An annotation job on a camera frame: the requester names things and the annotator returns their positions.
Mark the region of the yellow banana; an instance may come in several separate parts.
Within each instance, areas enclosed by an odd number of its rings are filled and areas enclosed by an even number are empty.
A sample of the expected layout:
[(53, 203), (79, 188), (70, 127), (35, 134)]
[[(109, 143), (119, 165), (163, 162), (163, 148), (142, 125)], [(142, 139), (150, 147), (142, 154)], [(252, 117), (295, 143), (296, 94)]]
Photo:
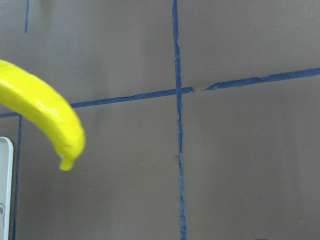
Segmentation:
[(35, 124), (69, 171), (85, 149), (86, 135), (71, 105), (37, 76), (5, 60), (0, 62), (0, 103)]

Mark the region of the white rectangular bear tray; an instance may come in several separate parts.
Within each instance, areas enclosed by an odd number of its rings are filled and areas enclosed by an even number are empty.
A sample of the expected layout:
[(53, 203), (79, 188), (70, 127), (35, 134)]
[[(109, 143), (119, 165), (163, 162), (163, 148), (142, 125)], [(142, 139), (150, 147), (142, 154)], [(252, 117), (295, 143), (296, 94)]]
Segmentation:
[(0, 239), (9, 239), (14, 147), (7, 137), (0, 137)]

